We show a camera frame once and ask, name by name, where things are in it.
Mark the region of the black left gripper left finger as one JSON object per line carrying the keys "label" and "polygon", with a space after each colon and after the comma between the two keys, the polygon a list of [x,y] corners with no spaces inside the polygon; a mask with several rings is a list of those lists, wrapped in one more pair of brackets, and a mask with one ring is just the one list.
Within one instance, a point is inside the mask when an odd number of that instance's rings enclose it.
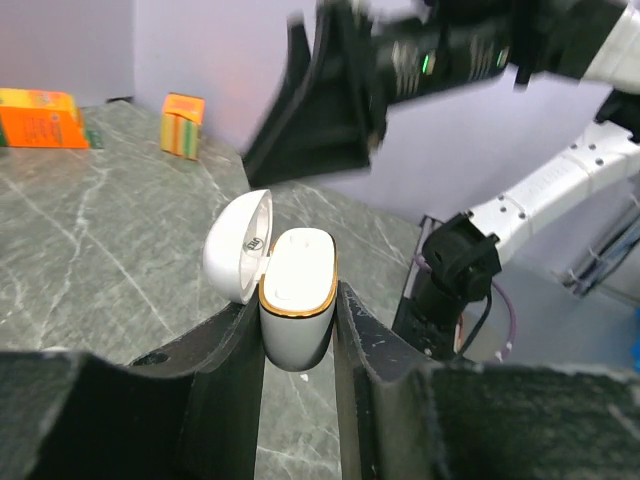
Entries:
{"label": "black left gripper left finger", "polygon": [[264,374],[259,308],[229,304],[128,365],[1,355],[5,479],[250,479]]}

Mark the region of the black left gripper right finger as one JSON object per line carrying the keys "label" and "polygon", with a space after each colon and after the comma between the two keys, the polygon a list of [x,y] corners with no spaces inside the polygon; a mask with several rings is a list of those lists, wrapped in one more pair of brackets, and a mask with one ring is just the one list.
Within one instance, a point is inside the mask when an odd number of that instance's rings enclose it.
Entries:
{"label": "black left gripper right finger", "polygon": [[639,378],[600,365],[439,363],[347,283],[333,337],[346,479],[635,479]]}

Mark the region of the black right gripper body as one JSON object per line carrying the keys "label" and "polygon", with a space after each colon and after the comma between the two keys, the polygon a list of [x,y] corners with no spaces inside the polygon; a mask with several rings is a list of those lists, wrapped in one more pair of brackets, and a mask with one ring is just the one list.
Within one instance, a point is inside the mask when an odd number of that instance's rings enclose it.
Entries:
{"label": "black right gripper body", "polygon": [[402,15],[359,3],[368,41],[368,106],[410,100],[501,76],[515,50],[515,1],[420,1]]}

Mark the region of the white square charging case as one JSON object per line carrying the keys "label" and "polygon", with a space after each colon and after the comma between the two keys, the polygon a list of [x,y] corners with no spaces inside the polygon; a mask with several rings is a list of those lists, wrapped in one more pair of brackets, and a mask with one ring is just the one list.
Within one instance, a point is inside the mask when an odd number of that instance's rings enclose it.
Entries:
{"label": "white square charging case", "polygon": [[272,238],[268,189],[245,193],[218,215],[203,246],[202,268],[214,290],[246,305],[258,295],[267,357],[302,372],[324,357],[338,290],[338,253],[328,232],[292,228]]}

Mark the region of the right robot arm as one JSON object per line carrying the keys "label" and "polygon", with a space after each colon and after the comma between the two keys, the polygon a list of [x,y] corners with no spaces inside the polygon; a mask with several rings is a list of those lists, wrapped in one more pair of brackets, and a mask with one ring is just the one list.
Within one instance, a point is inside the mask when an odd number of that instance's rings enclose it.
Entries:
{"label": "right robot arm", "polygon": [[639,11],[628,1],[427,1],[374,17],[321,1],[315,35],[288,21],[281,89],[243,156],[254,188],[363,169],[399,103],[500,77],[549,73],[611,87],[565,150],[509,190],[454,216],[422,247],[430,272],[393,329],[436,360],[462,355],[456,324],[539,230],[639,170]]}

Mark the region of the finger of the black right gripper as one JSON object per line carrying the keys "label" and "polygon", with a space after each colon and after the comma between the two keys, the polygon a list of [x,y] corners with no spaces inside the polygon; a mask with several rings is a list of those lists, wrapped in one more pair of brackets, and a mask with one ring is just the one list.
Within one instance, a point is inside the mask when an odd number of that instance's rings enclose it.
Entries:
{"label": "finger of the black right gripper", "polygon": [[371,28],[348,1],[318,4],[312,43],[289,20],[281,89],[243,155],[251,187],[369,167],[387,126]]}

